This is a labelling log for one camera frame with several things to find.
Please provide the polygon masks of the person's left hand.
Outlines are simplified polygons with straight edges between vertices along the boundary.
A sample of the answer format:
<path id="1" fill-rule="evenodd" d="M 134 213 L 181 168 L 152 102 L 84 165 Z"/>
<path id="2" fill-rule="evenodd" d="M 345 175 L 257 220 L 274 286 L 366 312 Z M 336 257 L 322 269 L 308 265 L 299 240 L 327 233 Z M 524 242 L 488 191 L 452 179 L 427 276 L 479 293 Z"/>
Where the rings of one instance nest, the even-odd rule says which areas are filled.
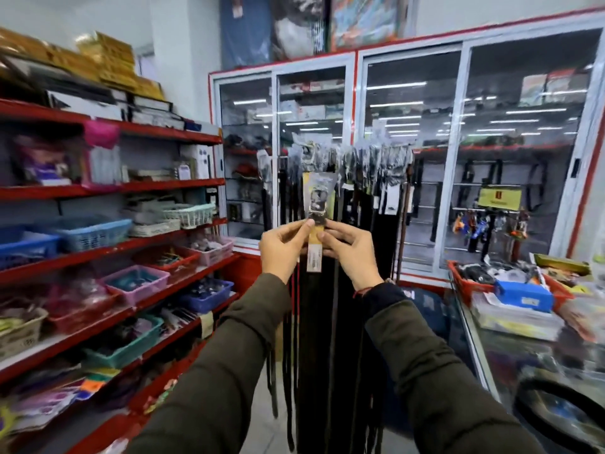
<path id="1" fill-rule="evenodd" d="M 262 273 L 287 284 L 306 246 L 308 237 L 283 237 L 283 225 L 266 231 L 259 243 Z"/>

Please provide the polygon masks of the black belt with yellow tag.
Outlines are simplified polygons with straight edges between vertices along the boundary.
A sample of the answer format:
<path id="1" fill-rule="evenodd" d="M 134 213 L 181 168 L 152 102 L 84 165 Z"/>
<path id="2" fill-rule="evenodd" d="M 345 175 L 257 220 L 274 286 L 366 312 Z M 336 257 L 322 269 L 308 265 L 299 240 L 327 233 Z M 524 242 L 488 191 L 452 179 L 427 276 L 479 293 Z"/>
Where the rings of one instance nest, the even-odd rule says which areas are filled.
<path id="1" fill-rule="evenodd" d="M 323 263 L 318 233 L 331 217 L 337 175 L 303 175 L 304 212 L 314 221 L 300 261 L 298 303 L 297 451 L 327 454 L 329 367 L 334 297 L 334 260 Z"/>

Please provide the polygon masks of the row of hanging black belts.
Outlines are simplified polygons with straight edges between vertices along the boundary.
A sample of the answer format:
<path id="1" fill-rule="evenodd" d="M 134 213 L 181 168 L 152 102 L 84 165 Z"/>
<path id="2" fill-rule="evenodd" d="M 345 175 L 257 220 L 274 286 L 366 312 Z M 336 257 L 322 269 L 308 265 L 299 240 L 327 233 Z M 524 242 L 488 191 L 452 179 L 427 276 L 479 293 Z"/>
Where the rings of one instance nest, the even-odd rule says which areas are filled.
<path id="1" fill-rule="evenodd" d="M 306 218 L 303 175 L 337 175 L 333 212 L 329 219 L 366 230 L 373 237 L 379 274 L 392 282 L 399 277 L 402 248 L 400 194 L 412 177 L 412 149 L 386 136 L 372 136 L 353 145 L 295 142 L 279 151 L 278 170 L 268 172 L 268 154 L 258 154 L 264 192 L 277 200 L 278 224 Z M 334 297 L 329 367 L 327 454 L 381 454 L 382 412 L 387 392 L 387 368 L 365 329 L 367 307 L 334 260 Z M 289 454 L 297 451 L 298 303 L 300 263 L 287 288 L 291 312 L 278 330 Z"/>

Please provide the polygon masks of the glass door display cabinet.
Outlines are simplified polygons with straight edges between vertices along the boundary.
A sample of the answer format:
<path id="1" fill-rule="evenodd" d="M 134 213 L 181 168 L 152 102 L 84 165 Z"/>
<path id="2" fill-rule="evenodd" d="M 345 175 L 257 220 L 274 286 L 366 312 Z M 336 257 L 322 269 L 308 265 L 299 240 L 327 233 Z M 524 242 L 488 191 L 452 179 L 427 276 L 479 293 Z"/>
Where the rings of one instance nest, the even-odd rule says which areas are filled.
<path id="1" fill-rule="evenodd" d="M 293 136 L 371 140 L 414 152 L 400 279 L 444 286 L 475 261 L 459 214 L 482 184 L 521 192 L 519 252 L 571 257 L 605 139 L 605 5 L 414 38 L 316 59 L 209 74 L 224 142 L 252 135 L 286 161 Z"/>

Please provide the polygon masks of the large red plastic basket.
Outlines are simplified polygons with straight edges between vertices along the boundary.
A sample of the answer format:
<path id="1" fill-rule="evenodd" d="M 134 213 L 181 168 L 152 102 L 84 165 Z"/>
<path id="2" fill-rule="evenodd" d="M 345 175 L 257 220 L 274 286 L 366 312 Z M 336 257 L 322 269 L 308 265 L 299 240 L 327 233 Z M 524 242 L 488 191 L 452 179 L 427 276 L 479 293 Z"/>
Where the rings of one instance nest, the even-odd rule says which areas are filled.
<path id="1" fill-rule="evenodd" d="M 494 284 L 485 284 L 475 282 L 473 279 L 468 279 L 463 276 L 463 271 L 461 266 L 457 261 L 448 260 L 447 266 L 451 273 L 452 283 L 456 286 L 458 291 L 460 292 L 460 296 L 463 299 L 465 305 L 471 305 L 471 299 L 473 293 L 481 292 L 481 293 L 493 293 L 494 292 Z M 548 274 L 541 274 L 542 280 L 544 281 L 545 286 L 551 292 L 554 298 L 554 311 L 558 312 L 559 308 L 564 305 L 567 301 L 575 299 L 573 293 L 568 290 L 565 285 L 556 281 L 556 279 L 552 278 Z"/>

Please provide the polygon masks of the lilac plastic basket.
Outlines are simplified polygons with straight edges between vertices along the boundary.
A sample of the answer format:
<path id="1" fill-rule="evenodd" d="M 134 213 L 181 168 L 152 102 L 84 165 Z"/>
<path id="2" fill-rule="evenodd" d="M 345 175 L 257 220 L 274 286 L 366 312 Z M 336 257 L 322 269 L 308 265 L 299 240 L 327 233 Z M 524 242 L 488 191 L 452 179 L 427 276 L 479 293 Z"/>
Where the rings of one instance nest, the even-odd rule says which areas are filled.
<path id="1" fill-rule="evenodd" d="M 148 266 L 134 265 L 101 278 L 113 294 L 135 306 L 168 286 L 170 273 Z"/>

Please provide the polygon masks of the yellow sign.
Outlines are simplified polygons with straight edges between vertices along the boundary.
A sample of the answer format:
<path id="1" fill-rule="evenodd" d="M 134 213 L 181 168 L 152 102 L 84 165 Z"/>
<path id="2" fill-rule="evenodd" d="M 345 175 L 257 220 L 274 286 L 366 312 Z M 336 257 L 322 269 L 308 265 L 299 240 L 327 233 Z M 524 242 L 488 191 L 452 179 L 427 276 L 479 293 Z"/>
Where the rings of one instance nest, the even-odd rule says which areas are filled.
<path id="1" fill-rule="evenodd" d="M 520 188 L 481 188 L 477 205 L 484 208 L 518 212 L 521 208 L 522 193 Z"/>

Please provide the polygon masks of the blue plastic box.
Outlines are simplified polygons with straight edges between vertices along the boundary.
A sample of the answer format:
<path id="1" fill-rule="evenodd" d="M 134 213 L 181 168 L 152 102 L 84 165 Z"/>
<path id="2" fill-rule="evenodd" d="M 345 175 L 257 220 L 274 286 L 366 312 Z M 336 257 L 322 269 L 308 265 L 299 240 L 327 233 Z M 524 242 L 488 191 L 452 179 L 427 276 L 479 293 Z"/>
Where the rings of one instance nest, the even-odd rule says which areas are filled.
<path id="1" fill-rule="evenodd" d="M 532 309 L 538 312 L 551 312 L 554 306 L 552 293 L 540 284 L 531 282 L 507 282 L 497 280 L 494 294 L 504 305 Z"/>

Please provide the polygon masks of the light blue plastic basket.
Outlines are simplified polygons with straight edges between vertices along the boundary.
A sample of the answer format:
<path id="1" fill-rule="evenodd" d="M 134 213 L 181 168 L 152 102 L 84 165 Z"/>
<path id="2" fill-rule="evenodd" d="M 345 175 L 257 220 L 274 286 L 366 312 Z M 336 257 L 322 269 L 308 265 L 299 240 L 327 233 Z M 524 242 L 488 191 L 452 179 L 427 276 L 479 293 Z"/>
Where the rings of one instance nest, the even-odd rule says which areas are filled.
<path id="1" fill-rule="evenodd" d="M 131 219 L 115 219 L 103 215 L 63 217 L 39 227 L 41 231 L 58 236 L 60 249 L 65 253 L 114 246 L 125 241 L 131 228 Z"/>

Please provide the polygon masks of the teal plastic basket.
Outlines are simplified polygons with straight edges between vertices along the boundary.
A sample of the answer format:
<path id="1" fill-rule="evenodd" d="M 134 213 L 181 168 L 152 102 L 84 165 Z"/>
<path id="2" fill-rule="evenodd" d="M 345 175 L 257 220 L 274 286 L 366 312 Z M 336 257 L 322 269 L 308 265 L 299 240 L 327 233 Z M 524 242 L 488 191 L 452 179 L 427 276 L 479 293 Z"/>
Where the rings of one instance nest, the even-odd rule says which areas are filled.
<path id="1" fill-rule="evenodd" d="M 164 321 L 150 314 L 120 323 L 82 348 L 85 364 L 122 369 L 152 349 L 163 329 Z"/>

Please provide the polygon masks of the pink plastic bag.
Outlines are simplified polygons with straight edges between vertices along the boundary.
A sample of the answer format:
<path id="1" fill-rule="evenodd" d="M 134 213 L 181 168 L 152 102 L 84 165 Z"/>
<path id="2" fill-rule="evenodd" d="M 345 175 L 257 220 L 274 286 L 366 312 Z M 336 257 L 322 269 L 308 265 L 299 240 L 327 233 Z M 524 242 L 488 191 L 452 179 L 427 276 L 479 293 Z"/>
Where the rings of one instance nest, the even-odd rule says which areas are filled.
<path id="1" fill-rule="evenodd" d="M 82 186 L 94 193 L 117 192 L 122 186 L 119 127 L 111 122 L 88 120 L 83 124 Z"/>

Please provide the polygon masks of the yellow green tray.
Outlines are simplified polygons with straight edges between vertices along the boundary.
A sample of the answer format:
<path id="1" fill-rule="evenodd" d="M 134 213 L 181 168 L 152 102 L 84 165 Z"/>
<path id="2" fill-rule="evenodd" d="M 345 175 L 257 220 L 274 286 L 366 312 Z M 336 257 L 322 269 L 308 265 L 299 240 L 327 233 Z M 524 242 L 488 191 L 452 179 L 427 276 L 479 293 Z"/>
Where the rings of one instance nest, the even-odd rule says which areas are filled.
<path id="1" fill-rule="evenodd" d="M 536 264 L 540 268 L 550 268 L 561 271 L 567 271 L 577 274 L 579 276 L 588 276 L 592 274 L 589 264 L 585 261 L 576 261 L 574 259 L 554 257 L 542 253 L 533 253 L 532 258 L 534 264 Z"/>

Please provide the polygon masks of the stack of yellow boxes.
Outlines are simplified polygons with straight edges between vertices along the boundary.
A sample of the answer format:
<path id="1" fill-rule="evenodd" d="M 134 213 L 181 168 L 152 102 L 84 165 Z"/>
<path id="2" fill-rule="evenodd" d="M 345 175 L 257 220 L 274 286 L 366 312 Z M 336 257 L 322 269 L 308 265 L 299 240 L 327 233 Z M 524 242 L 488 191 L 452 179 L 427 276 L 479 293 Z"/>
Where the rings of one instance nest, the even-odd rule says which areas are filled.
<path id="1" fill-rule="evenodd" d="M 74 40 L 76 50 L 0 27 L 0 51 L 33 59 L 85 79 L 116 85 L 136 96 L 165 102 L 161 85 L 135 73 L 134 50 L 130 44 L 99 31 Z"/>

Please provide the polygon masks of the black steering wheel cover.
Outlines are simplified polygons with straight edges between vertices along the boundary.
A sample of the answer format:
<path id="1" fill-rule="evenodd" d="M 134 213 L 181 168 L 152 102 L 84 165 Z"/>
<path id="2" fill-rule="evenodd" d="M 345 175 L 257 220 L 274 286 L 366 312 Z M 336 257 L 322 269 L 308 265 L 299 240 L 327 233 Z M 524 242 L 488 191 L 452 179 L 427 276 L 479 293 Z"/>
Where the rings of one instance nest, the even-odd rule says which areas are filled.
<path id="1" fill-rule="evenodd" d="M 519 383 L 513 413 L 546 454 L 605 454 L 605 401 L 540 378 Z"/>

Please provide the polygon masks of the dark blue plastic basket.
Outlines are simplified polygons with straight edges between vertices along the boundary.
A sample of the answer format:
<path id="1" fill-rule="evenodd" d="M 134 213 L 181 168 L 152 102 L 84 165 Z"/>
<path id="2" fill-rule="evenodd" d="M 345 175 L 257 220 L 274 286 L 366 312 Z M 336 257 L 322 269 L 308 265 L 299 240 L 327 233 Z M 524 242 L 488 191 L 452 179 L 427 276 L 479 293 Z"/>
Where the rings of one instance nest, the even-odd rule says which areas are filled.
<path id="1" fill-rule="evenodd" d="M 60 240 L 23 224 L 0 227 L 0 271 L 55 258 Z"/>

